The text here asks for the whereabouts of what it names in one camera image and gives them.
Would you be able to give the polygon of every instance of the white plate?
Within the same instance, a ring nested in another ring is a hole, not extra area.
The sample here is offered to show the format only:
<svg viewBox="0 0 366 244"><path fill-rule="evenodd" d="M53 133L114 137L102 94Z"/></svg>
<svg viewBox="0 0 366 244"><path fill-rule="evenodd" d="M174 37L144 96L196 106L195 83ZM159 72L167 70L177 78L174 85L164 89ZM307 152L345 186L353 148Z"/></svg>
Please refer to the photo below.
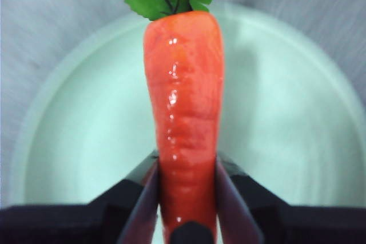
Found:
<svg viewBox="0 0 366 244"><path fill-rule="evenodd" d="M312 42L251 9L213 5L226 52L219 149L289 203L366 205L366 123ZM155 148L142 36L131 15L61 63L17 144L12 203L87 202Z"/></svg>

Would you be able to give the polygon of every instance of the gray surface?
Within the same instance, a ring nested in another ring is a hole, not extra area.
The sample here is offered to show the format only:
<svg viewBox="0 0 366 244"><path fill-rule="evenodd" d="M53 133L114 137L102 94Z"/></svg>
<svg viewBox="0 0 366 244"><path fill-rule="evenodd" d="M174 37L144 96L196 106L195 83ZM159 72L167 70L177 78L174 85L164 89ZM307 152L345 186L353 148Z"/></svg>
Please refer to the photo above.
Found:
<svg viewBox="0 0 366 244"><path fill-rule="evenodd" d="M366 105L366 0L221 0L254 7L318 43ZM83 39L129 12L123 0L1 0L1 187L7 205L14 141L32 99Z"/></svg>

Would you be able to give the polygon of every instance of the plastic carrot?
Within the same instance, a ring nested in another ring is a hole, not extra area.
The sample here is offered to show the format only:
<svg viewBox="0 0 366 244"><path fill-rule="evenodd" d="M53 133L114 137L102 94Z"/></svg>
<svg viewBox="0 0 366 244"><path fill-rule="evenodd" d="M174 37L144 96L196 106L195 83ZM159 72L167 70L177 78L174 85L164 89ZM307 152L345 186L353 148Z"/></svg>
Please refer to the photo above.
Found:
<svg viewBox="0 0 366 244"><path fill-rule="evenodd" d="M144 61L165 242L189 221L207 226L216 238L214 164L224 53L218 23L202 4L211 0L150 0L155 7L145 0L125 2L155 20L145 32Z"/></svg>

